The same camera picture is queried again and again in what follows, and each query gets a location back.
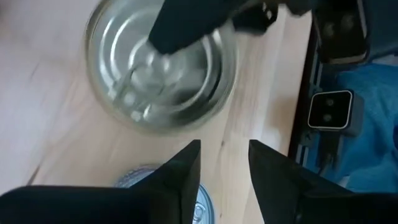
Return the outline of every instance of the blue towel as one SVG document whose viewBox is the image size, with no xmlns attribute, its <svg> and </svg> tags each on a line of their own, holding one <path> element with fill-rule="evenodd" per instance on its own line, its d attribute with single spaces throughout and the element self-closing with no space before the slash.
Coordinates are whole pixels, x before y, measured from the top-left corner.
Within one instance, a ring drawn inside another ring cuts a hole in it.
<svg viewBox="0 0 398 224">
<path fill-rule="evenodd" d="M 341 163 L 328 178 L 348 178 L 354 192 L 398 192 L 398 67 L 370 64 L 338 76 L 337 88 L 365 99 L 363 131 L 346 138 Z"/>
</svg>

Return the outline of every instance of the light wood surface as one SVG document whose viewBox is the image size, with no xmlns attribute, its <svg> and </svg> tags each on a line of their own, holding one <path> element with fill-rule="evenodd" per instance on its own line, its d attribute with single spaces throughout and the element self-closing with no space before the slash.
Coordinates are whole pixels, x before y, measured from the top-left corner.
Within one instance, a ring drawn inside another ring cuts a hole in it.
<svg viewBox="0 0 398 224">
<path fill-rule="evenodd" d="M 148 136 L 120 124 L 94 98 L 83 32 L 98 0 L 0 0 L 0 194 L 33 184 L 112 186 L 201 139 L 201 181 L 217 223 L 263 223 L 248 141 L 287 154 L 310 15 L 280 9 L 266 35 L 238 34 L 240 68 L 225 108 L 200 129 Z"/>
</svg>

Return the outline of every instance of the blue cloth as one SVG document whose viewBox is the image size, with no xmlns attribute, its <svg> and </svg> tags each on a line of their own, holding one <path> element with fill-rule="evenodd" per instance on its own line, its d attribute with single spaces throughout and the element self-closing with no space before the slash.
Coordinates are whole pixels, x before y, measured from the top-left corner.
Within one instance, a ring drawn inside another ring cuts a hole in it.
<svg viewBox="0 0 398 224">
<path fill-rule="evenodd" d="M 398 67 L 370 64 L 343 72 L 337 88 L 365 99 L 363 131 L 345 138 L 341 163 L 328 178 L 349 176 L 353 192 L 398 192 Z"/>
</svg>

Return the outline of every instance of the tin can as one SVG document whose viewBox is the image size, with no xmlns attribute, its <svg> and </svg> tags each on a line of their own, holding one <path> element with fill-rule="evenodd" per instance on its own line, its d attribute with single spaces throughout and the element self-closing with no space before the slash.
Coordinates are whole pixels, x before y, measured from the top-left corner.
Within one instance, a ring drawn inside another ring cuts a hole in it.
<svg viewBox="0 0 398 224">
<path fill-rule="evenodd" d="M 153 173 L 158 167 L 158 165 L 146 165 L 134 169 L 121 177 L 116 183 L 115 187 L 129 188 L 147 177 L 149 174 Z M 193 211 L 192 223 L 215 224 L 215 211 L 213 202 L 211 201 L 207 189 L 202 184 L 198 189 L 197 202 Z"/>
<path fill-rule="evenodd" d="M 168 133 L 198 127 L 233 89 L 231 22 L 173 55 L 147 37 L 164 0 L 103 0 L 86 27 L 87 73 L 97 99 L 123 123 Z"/>
</svg>

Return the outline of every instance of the can lid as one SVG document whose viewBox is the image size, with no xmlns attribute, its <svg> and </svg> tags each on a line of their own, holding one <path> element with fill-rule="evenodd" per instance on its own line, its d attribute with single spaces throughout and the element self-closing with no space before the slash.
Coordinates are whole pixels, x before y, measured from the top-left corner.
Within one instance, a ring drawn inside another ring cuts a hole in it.
<svg viewBox="0 0 398 224">
<path fill-rule="evenodd" d="M 235 54 L 225 54 L 235 48 L 225 41 L 232 27 L 161 55 L 147 38 L 164 0 L 104 2 L 86 32 L 90 80 L 101 101 L 152 130 L 186 126 L 225 101 L 235 76 Z"/>
<path fill-rule="evenodd" d="M 126 175 L 121 177 L 116 183 L 115 187 L 129 188 L 140 180 L 153 173 L 157 165 L 146 165 L 134 169 L 128 172 Z M 201 184 L 198 189 L 197 202 L 193 211 L 193 224 L 214 224 L 215 223 L 215 211 L 213 202 L 211 201 L 210 195 L 206 188 Z"/>
</svg>

